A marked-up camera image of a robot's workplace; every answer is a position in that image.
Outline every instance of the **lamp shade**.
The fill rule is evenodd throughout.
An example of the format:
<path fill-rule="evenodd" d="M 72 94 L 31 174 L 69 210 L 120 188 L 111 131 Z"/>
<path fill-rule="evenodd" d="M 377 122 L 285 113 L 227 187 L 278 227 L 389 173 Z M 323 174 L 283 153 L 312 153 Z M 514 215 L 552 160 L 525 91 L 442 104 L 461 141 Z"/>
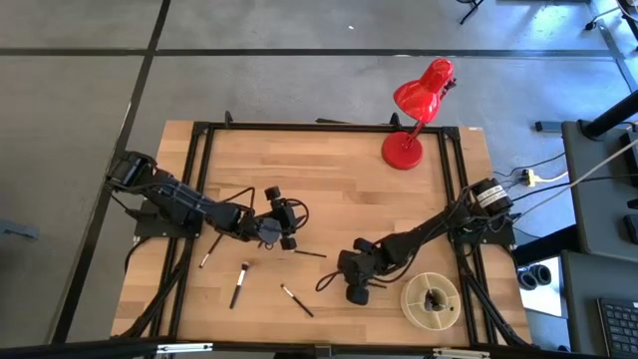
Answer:
<path fill-rule="evenodd" d="M 441 93 L 452 80 L 454 67 L 446 59 L 437 59 L 419 80 L 411 81 L 395 91 L 399 108 L 420 123 L 432 122 L 441 106 Z"/>

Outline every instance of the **wooden table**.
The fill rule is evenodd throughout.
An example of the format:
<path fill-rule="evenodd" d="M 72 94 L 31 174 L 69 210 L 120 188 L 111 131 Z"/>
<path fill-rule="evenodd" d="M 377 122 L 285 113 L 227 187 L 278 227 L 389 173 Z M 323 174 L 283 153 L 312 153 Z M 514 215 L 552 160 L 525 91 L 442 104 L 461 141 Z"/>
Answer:
<path fill-rule="evenodd" d="M 191 122 L 168 122 L 159 152 L 159 167 L 178 178 L 183 171 Z M 491 176 L 481 129 L 461 128 L 470 183 Z M 346 283 L 337 277 L 322 292 L 317 280 L 336 270 L 339 251 L 353 240 L 376 240 L 393 231 L 413 228 L 440 212 L 445 184 L 436 136 L 420 136 L 423 161 L 413 170 L 397 171 L 380 156 L 386 134 L 339 132 L 215 131 L 205 194 L 228 197 L 255 186 L 258 213 L 269 206 L 263 190 L 279 185 L 285 197 L 305 201 L 310 220 L 296 235 L 298 249 L 325 253 L 328 258 L 258 249 L 255 243 L 225 238 L 204 269 L 198 265 L 216 238 L 204 226 L 195 242 L 180 318 L 178 338 L 208 341 L 390 344 L 467 346 L 462 313 L 443 331 L 414 327 L 403 315 L 400 293 L 404 284 L 422 272 L 446 276 L 457 289 L 457 263 L 446 235 L 425 245 L 402 280 L 387 289 L 370 287 L 370 303 L 358 306 L 345 298 Z M 195 158 L 198 164 L 201 155 Z M 454 156 L 453 178 L 458 180 Z M 193 179 L 197 177 L 197 168 Z M 459 184 L 455 184 L 459 193 Z M 248 198 L 239 198 L 247 204 Z M 133 324 L 155 295 L 167 240 L 152 239 L 133 255 L 127 273 L 113 334 Z M 509 255 L 498 246 L 483 245 L 482 257 L 490 297 L 518 335 L 529 341 L 515 271 Z M 251 266 L 234 309 L 228 304 L 241 262 Z M 285 283 L 315 314 L 308 317 L 280 288 Z M 171 305 L 164 309 L 169 318 Z M 479 338 L 484 338 L 480 305 L 474 301 Z M 161 333 L 167 332 L 167 320 Z"/>

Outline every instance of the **spool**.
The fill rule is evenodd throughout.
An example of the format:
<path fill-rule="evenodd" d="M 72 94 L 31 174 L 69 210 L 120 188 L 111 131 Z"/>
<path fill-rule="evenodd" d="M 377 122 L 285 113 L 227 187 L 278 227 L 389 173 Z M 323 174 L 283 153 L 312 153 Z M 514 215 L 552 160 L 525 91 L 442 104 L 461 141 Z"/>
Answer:
<path fill-rule="evenodd" d="M 421 273 L 410 279 L 401 292 L 401 309 L 416 327 L 445 330 L 461 314 L 461 297 L 455 286 L 437 273 Z"/>

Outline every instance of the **gray floor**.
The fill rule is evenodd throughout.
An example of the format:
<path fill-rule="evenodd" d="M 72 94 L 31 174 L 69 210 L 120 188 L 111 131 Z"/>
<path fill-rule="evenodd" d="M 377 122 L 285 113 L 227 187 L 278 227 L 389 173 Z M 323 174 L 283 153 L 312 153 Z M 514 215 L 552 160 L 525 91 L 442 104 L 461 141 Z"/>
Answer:
<path fill-rule="evenodd" d="M 609 1 L 596 1 L 600 10 Z M 160 0 L 4 0 L 0 47 L 145 47 Z M 584 4 L 486 0 L 174 1 L 161 48 L 606 49 L 582 32 Z M 636 41 L 606 18 L 627 64 Z M 153 154 L 166 120 L 377 124 L 397 111 L 392 92 L 431 58 L 156 58 L 129 148 Z M 455 58 L 459 85 L 437 125 L 482 127 L 494 168 L 507 171 L 562 152 L 533 122 L 591 119 L 629 93 L 616 64 L 594 58 Z M 47 341 L 76 250 L 140 69 L 140 58 L 0 57 L 0 218 L 40 227 L 29 243 L 0 236 L 0 346 Z M 564 161 L 539 170 L 565 171 Z M 515 187 L 512 195 L 528 191 Z M 543 195 L 522 200 L 525 209 Z M 568 194 L 517 225 L 543 235 L 573 223 Z M 131 246 L 133 222 L 110 208 L 70 340 L 106 338 Z M 534 342 L 568 345 L 563 319 L 529 313 Z"/>

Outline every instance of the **lamp base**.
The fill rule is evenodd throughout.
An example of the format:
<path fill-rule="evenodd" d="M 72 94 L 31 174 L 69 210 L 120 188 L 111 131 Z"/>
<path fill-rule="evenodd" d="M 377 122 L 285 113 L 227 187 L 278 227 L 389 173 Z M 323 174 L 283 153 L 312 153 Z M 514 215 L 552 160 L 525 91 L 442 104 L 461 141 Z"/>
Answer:
<path fill-rule="evenodd" d="M 386 163 L 397 170 L 409 170 L 416 167 L 423 158 L 423 146 L 418 140 L 412 141 L 409 148 L 404 147 L 410 134 L 393 133 L 386 137 L 381 146 L 381 155 Z"/>

